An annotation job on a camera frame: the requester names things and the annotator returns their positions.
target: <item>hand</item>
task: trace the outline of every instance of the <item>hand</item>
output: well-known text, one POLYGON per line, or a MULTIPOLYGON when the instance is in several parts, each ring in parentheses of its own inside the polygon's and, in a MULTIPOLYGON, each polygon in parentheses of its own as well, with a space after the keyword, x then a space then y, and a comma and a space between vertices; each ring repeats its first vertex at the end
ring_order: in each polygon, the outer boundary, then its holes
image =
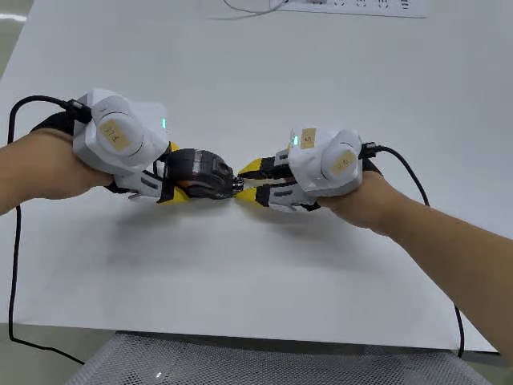
POLYGON ((44 128, 2 149, 17 164, 11 179, 17 181, 20 201, 76 197, 112 182, 111 175, 93 170, 75 156, 72 142, 70 136, 44 128))
POLYGON ((320 197, 317 202, 352 225, 383 234, 387 222, 406 200, 377 172, 367 171, 357 190, 343 197, 320 197))

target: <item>floor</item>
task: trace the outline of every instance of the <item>floor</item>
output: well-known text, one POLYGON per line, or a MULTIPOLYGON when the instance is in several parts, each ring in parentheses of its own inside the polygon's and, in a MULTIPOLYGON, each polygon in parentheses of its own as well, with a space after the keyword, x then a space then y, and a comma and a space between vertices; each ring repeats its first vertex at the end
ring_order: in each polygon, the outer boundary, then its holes
MULTIPOLYGON (((33 0, 0 0, 0 77, 22 31, 33 0)), ((51 345, 87 360, 113 334, 45 326, 17 326, 16 333, 41 344, 51 345)), ((513 385, 513 369, 500 357, 466 354, 466 361, 494 385, 513 385)), ((9 342, 7 326, 0 324, 0 383, 55 385, 65 383, 78 365, 49 352, 36 351, 9 342)))

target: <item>white tabletop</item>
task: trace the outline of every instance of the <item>white tabletop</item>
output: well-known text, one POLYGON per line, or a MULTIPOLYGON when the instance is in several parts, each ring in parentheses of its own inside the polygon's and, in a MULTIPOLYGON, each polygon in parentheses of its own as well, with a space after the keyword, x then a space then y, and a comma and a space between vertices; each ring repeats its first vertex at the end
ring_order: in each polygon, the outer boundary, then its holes
MULTIPOLYGON (((233 15, 214 0, 38 0, 0 84, 0 134, 18 99, 93 87, 165 103, 178 145, 235 169, 283 148, 294 124, 356 128, 411 162, 433 206, 513 237, 513 8, 480 3, 431 2, 427 19, 234 22, 211 19, 233 15)), ((52 111, 26 107, 17 135, 52 111)), ((418 197, 398 162, 376 163, 418 197)), ((13 213, 0 239, 5 322, 13 213)), ((458 345, 450 300, 406 253, 325 210, 159 207, 99 188, 25 204, 19 268, 27 324, 458 345)), ((469 349, 492 349, 465 327, 469 349)))

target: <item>beige label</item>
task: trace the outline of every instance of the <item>beige label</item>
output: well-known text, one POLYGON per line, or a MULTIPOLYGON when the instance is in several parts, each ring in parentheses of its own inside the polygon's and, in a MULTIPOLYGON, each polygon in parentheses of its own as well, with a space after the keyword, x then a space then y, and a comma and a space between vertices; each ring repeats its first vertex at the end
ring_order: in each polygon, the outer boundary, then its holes
POLYGON ((316 128, 303 128, 303 132, 301 133, 301 150, 315 146, 316 130, 316 128))
POLYGON ((337 160, 335 160, 335 163, 333 163, 333 166, 331 166, 329 170, 334 175, 340 175, 345 171, 346 168, 353 164, 355 160, 356 155, 348 150, 340 155, 337 160))
POLYGON ((99 130, 111 142, 116 151, 123 151, 131 146, 131 141, 128 140, 123 129, 114 120, 108 120, 100 126, 99 130))

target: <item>electrical outlet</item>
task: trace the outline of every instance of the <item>electrical outlet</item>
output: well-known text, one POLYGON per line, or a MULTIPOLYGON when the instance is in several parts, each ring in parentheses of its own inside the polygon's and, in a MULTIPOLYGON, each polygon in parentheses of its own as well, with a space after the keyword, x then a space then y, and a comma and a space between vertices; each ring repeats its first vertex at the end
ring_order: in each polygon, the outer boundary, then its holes
MULTIPOLYGON (((281 0, 270 0, 271 7, 281 0)), ((289 0, 279 10, 327 14, 370 14, 400 18, 425 18, 427 0, 289 0)))

